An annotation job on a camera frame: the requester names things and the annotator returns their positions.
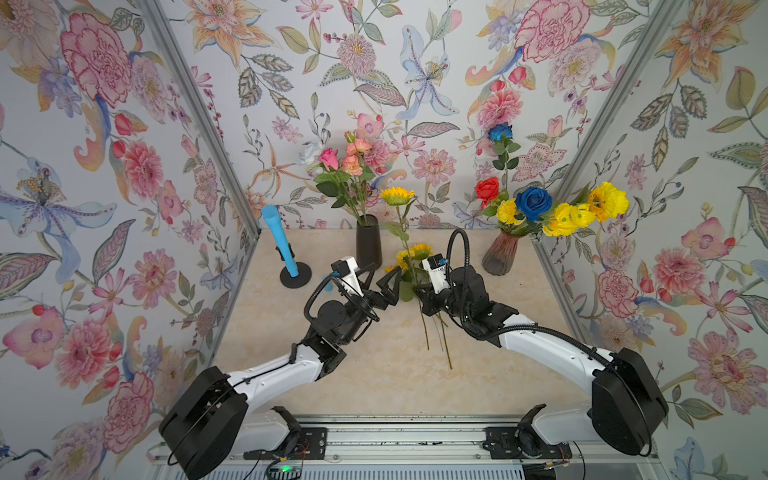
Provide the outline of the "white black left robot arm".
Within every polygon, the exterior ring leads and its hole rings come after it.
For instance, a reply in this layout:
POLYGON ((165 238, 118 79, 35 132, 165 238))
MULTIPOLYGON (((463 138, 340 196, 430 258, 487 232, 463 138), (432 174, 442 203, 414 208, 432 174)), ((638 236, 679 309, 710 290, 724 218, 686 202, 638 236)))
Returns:
POLYGON ((309 328, 288 354, 242 371, 203 370, 161 421, 159 433, 169 454, 189 479, 201 479, 232 455, 260 453, 278 459, 297 447, 301 426, 284 407, 274 406, 261 420, 246 424, 250 413, 284 393, 330 375, 345 359, 344 346, 359 340, 398 303, 402 270, 381 279, 372 267, 357 270, 350 259, 310 294, 303 315, 309 328))

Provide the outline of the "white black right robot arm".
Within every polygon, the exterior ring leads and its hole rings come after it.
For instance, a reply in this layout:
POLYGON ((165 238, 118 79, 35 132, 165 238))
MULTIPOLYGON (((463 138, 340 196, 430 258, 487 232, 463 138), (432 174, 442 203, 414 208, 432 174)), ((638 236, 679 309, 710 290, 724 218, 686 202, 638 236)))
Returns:
POLYGON ((424 314, 444 313, 473 339, 522 354, 587 395, 585 402, 560 410, 532 407, 515 432, 524 455, 596 440, 625 455, 651 454, 653 434, 669 408, 641 355, 629 348, 612 352, 589 346, 491 300, 472 267, 432 269, 429 276, 429 284, 414 289, 424 314))

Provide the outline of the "large yellow sunflower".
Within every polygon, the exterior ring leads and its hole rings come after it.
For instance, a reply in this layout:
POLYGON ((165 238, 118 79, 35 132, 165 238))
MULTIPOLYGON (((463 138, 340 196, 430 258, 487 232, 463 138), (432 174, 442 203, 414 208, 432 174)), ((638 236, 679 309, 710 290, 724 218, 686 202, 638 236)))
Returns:
POLYGON ((409 249, 409 268, 412 272, 412 289, 419 305, 419 315, 425 334, 427 350, 430 350, 430 333, 434 333, 438 348, 445 354, 449 370, 453 369, 453 361, 447 341, 447 324, 440 313, 424 313, 426 294, 433 290, 431 279, 424 261, 434 254, 431 246, 419 243, 409 249))

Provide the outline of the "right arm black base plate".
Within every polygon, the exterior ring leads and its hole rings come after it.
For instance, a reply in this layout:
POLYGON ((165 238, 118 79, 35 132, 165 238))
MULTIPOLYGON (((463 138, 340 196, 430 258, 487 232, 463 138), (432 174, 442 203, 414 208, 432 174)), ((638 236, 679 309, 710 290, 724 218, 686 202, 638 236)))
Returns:
POLYGON ((487 427, 481 448, 490 453, 493 460, 553 460, 572 458, 567 443, 546 444, 532 428, 487 427))

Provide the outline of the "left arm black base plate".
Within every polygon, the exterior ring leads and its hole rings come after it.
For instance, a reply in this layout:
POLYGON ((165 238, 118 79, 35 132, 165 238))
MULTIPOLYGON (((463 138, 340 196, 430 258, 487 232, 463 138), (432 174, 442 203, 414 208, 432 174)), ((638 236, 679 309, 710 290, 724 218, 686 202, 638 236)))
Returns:
POLYGON ((244 460, 324 460, 328 446, 328 429, 302 427, 291 431, 286 439, 273 450, 257 449, 245 452, 244 460))

